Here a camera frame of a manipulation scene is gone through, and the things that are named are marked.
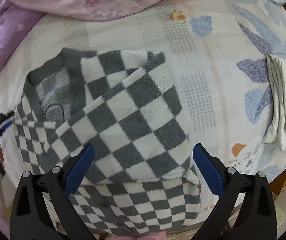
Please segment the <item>grey white checkered cardigan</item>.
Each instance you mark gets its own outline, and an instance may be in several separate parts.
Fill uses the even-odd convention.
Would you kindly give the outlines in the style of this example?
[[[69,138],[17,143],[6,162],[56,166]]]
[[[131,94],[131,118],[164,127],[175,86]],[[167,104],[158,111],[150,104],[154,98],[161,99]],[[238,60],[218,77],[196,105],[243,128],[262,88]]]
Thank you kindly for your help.
[[[163,53],[63,49],[27,74],[14,132],[34,173],[93,145],[70,197],[91,229],[140,236],[196,222],[200,184]]]

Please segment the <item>patterned white bed sheet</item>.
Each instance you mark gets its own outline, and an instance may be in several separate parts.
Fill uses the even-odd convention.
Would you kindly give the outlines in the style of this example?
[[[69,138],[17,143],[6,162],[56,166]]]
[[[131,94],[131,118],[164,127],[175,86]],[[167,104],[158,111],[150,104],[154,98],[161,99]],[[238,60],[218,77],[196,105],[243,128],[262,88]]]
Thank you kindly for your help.
[[[0,71],[0,113],[16,113],[27,74],[65,48],[163,53],[185,116],[191,157],[201,143],[245,174],[261,171],[272,181],[285,170],[286,152],[279,143],[263,143],[273,116],[267,56],[286,60],[283,7],[265,0],[163,0],[111,21],[44,14]],[[6,174],[18,184],[22,172],[33,169],[17,146],[14,118],[1,143]],[[195,169],[200,210],[196,222],[182,230],[204,221],[215,205]]]

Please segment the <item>folded white garment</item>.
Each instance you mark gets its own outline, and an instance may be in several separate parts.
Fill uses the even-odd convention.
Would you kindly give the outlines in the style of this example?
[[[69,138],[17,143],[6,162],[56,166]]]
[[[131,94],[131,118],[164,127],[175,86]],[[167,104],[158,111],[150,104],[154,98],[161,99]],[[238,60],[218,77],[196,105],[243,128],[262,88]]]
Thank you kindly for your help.
[[[267,70],[273,99],[273,116],[263,143],[278,142],[280,151],[286,152],[286,60],[268,55]]]

